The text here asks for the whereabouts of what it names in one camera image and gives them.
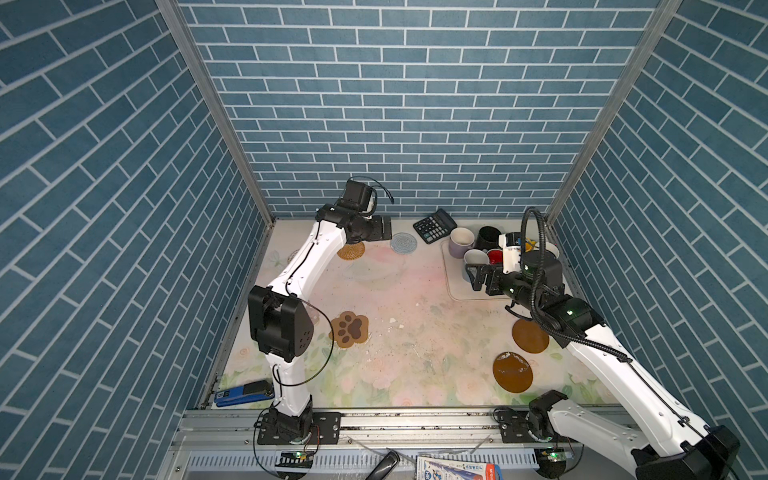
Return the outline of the tan rattan round coaster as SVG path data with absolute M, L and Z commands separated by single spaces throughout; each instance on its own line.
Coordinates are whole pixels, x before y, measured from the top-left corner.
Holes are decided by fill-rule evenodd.
M 365 244 L 363 242 L 344 245 L 337 252 L 337 256 L 345 261 L 354 261 L 360 259 L 364 254 Z

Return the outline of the blue woven round coaster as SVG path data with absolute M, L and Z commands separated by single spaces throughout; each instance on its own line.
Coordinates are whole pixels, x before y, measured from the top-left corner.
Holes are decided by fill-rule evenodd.
M 390 240 L 391 249 L 400 255 L 409 255 L 415 252 L 418 247 L 417 239 L 405 232 L 395 233 Z

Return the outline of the amber glossy round coaster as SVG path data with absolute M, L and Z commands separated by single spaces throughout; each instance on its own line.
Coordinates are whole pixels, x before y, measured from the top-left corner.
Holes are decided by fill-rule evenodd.
M 529 362 L 514 352 L 503 352 L 493 362 L 492 373 L 497 384 L 507 392 L 522 393 L 533 384 Z

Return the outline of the brown paw print coaster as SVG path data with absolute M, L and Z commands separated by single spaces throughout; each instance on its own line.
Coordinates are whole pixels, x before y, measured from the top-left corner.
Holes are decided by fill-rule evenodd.
M 364 344 L 369 336 L 369 319 L 352 311 L 344 311 L 331 321 L 330 338 L 341 349 Z

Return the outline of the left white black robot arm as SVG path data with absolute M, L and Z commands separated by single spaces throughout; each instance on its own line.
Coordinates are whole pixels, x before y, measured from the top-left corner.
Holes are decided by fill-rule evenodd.
M 314 336 L 309 299 L 330 261 L 346 245 L 388 241 L 392 236 L 389 216 L 365 216 L 326 205 L 293 260 L 268 285 L 251 288 L 249 333 L 269 364 L 281 415 L 297 418 L 310 405 L 302 359 Z

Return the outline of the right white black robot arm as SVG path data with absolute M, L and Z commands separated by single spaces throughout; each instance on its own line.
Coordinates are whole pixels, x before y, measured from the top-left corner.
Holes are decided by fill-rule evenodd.
M 712 426 L 666 390 L 620 343 L 584 300 L 548 285 L 542 273 L 498 265 L 465 269 L 473 290 L 509 298 L 528 309 L 535 324 L 582 362 L 636 423 L 620 425 L 550 390 L 529 404 L 530 435 L 540 442 L 576 440 L 637 479 L 725 479 L 735 473 L 740 442 L 725 426 Z

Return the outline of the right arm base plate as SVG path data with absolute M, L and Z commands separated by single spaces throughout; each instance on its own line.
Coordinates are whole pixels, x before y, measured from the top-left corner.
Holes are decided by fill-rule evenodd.
M 550 437 L 541 438 L 533 433 L 527 410 L 517 410 L 507 406 L 496 407 L 491 417 L 499 427 L 504 444 L 545 443 L 550 440 Z

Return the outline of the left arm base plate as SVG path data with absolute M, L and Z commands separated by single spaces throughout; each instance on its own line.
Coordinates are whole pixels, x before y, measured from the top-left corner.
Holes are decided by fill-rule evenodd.
M 292 417 L 270 408 L 259 421 L 256 442 L 258 445 L 336 445 L 341 419 L 340 412 L 319 411 Z

